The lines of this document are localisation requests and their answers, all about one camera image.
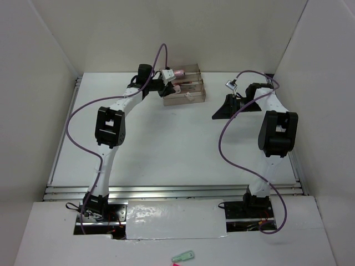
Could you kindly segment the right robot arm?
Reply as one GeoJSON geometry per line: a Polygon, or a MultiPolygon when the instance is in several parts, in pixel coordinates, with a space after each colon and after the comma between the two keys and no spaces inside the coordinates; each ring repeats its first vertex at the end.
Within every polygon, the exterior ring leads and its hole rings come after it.
{"type": "Polygon", "coordinates": [[[222,107],[212,116],[213,120],[227,119],[230,124],[237,114],[259,111],[264,112],[257,138],[262,157],[259,171],[237,165],[222,156],[227,163],[257,177],[243,196],[242,211],[248,217],[255,217],[270,206],[272,178],[280,162],[295,146],[298,114],[281,104],[271,84],[252,83],[245,90],[244,97],[228,94],[222,107]]]}

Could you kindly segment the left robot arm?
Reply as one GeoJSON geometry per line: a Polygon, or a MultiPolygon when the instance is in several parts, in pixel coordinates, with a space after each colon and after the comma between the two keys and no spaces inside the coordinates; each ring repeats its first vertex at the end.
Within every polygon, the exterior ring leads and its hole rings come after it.
{"type": "Polygon", "coordinates": [[[160,70],[156,79],[152,71],[151,65],[140,64],[138,74],[132,78],[123,96],[109,107],[102,106],[98,110],[94,136],[101,159],[98,176],[89,186],[82,207],[84,213],[89,212],[97,221],[109,217],[109,179],[115,154],[125,140],[125,118],[151,91],[158,92],[160,97],[175,93],[172,84],[175,74],[171,68],[160,70]]]}

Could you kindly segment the pink eraser with sharpener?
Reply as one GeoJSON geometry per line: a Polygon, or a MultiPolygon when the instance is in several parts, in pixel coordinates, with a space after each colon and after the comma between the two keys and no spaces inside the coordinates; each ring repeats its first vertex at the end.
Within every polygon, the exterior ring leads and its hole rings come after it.
{"type": "Polygon", "coordinates": [[[181,93],[181,87],[180,87],[180,85],[174,85],[173,86],[173,89],[174,89],[174,94],[179,94],[179,93],[181,93]]]}

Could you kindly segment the pink crayon tube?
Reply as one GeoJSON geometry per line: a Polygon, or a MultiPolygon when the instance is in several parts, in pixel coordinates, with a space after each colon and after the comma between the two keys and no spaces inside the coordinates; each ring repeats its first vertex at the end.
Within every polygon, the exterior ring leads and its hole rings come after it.
{"type": "Polygon", "coordinates": [[[174,70],[174,75],[177,79],[183,78],[185,76],[185,71],[182,69],[174,70]]]}

